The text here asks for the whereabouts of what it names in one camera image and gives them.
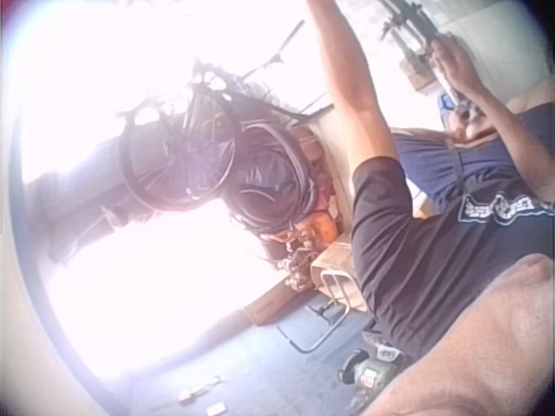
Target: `metal chair leg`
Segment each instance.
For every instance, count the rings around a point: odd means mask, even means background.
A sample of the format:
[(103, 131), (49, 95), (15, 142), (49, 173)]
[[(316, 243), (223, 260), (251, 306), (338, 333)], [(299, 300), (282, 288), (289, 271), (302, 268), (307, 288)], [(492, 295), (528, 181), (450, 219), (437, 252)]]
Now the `metal chair leg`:
[(320, 337), (319, 340), (317, 340), (312, 345), (312, 347), (307, 348), (307, 349), (304, 349), (304, 348), (300, 347), (296, 342), (294, 342), (279, 327), (279, 325), (276, 325), (277, 330), (285, 338), (285, 340), (287, 340), (287, 342), (289, 342), (289, 344), (301, 354), (310, 354), (310, 353), (313, 353), (314, 351), (316, 351), (328, 338), (330, 338), (331, 334), (333, 334), (334, 331), (339, 327), (339, 325), (341, 325), (341, 323), (345, 320), (345, 318), (347, 317), (347, 315), (349, 314), (349, 312), (351, 310), (350, 299), (347, 297), (347, 294), (345, 293), (345, 288), (343, 287), (343, 284), (339, 281), (339, 279), (337, 277), (338, 276), (347, 277), (349, 280), (354, 282), (353, 277), (349, 273), (346, 273), (346, 272), (341, 271), (341, 270), (324, 270), (324, 271), (322, 271), (322, 273), (320, 273), (320, 279), (322, 280), (326, 289), (329, 291), (330, 297), (331, 297), (332, 301), (334, 302), (334, 304), (338, 304), (338, 299), (336, 297), (336, 294), (333, 292), (333, 290), (331, 290), (331, 287), (330, 287), (330, 285), (328, 284), (328, 282), (325, 278), (327, 276), (332, 276), (333, 277), (333, 280), (335, 281), (336, 285), (341, 290), (341, 293), (343, 295), (343, 299), (345, 299), (345, 302), (347, 303), (347, 305), (346, 305), (345, 310), (343, 311), (343, 314), (341, 315), (341, 317), (336, 321), (336, 323), (334, 323), (334, 325), (330, 329), (328, 329), (328, 331), (324, 335), (322, 335)]

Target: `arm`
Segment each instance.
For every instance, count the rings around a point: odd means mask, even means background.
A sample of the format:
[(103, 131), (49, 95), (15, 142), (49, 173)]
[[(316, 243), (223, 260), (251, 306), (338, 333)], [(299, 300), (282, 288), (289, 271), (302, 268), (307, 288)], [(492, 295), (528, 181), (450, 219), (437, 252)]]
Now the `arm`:
[(328, 89), (343, 121), (350, 170), (378, 156), (397, 159), (368, 63), (353, 30), (334, 0), (306, 1), (319, 34)]
[(433, 47), (449, 82), (474, 101), (498, 131), (520, 176), (540, 198), (555, 201), (555, 162), (544, 146), (487, 91), (470, 58), (454, 40), (444, 37), (434, 41)]
[(554, 160), (539, 140), (486, 89), (468, 98), (482, 109), (497, 129), (520, 176), (540, 198), (555, 201)]

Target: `concrete floor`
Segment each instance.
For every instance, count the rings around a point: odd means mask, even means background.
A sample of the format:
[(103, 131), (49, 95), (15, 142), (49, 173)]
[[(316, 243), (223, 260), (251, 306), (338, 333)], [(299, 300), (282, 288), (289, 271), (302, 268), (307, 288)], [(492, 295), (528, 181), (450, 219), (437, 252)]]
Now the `concrete floor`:
[[(327, 302), (305, 293), (276, 322), (299, 344), (308, 347), (328, 325), (304, 306)], [(333, 310), (326, 314), (334, 316)], [(356, 348), (364, 348), (362, 328), (369, 317), (351, 312), (338, 330), (314, 353), (295, 351), (274, 325), (250, 326), (200, 357), (134, 383), (133, 416), (199, 416), (224, 402), (230, 416), (348, 415), (356, 396), (337, 379), (337, 370)], [(214, 375), (223, 382), (180, 406), (177, 398), (191, 385)]]
[[(522, 93), (548, 74), (545, 40), (517, 3), (476, 0), (465, 2), (465, 8), (460, 7), (462, 2), (450, 0), (422, 3), (431, 8), (430, 16), (442, 31), (465, 40), (482, 80), (501, 100)], [(379, 31), (382, 21), (371, 9), (374, 3), (342, 0), (340, 4), (369, 55), (380, 104), (390, 125), (441, 128), (435, 96), (414, 92), (398, 67), (399, 51), (376, 41), (376, 28)], [(331, 112), (318, 122), (316, 130), (327, 147), (336, 189), (343, 194), (340, 209), (349, 224), (352, 194), (341, 121)], [(325, 328), (307, 314), (296, 309), (284, 325), (297, 337), (309, 340)], [(201, 415), (220, 401), (227, 404), (230, 415), (348, 414), (354, 392), (339, 385), (335, 374), (352, 349), (363, 345), (360, 330), (366, 319), (364, 315), (351, 316), (321, 350), (308, 356), (293, 351), (273, 327), (251, 327), (194, 362), (136, 383), (132, 415)], [(214, 374), (224, 375), (226, 382), (190, 406), (176, 404), (191, 380)], [(153, 410), (164, 403), (168, 406)]]

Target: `box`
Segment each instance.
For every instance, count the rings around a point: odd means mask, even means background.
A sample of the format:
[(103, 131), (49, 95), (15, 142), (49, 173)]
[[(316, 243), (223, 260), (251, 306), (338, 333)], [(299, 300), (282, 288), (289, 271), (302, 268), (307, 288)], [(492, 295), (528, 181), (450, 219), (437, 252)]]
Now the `box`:
[(264, 325), (291, 299), (298, 295), (298, 292), (285, 284), (285, 280), (288, 278), (289, 276), (284, 277), (256, 301), (243, 308), (249, 321), (257, 326)]

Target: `bicycle tire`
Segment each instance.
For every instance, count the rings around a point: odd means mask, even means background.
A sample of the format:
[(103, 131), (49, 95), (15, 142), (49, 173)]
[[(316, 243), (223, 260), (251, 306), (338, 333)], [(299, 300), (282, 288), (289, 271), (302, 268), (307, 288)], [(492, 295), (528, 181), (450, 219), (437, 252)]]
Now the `bicycle tire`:
[(119, 159), (124, 183), (131, 195), (133, 195), (139, 202), (153, 211), (190, 211), (196, 209), (211, 199), (216, 198), (220, 191), (225, 187), (225, 184), (232, 176), (233, 167), (237, 157), (238, 143), (241, 137), (241, 126), (238, 122), (235, 113), (228, 102), (218, 92), (212, 91), (206, 86), (197, 85), (193, 91), (193, 98), (196, 94), (205, 94), (210, 96), (217, 102), (220, 109), (224, 112), (225, 117), (230, 122), (232, 130), (232, 154), (230, 161), (225, 169), (224, 175), (216, 186), (203, 195), (201, 198), (189, 198), (188, 200), (174, 200), (162, 198), (152, 195), (148, 192), (147, 188), (140, 183), (133, 169), (133, 161), (131, 160), (131, 132), (135, 128), (135, 115), (142, 109), (143, 104), (139, 105), (135, 110), (127, 115), (127, 122), (124, 131), (120, 137), (119, 142)]

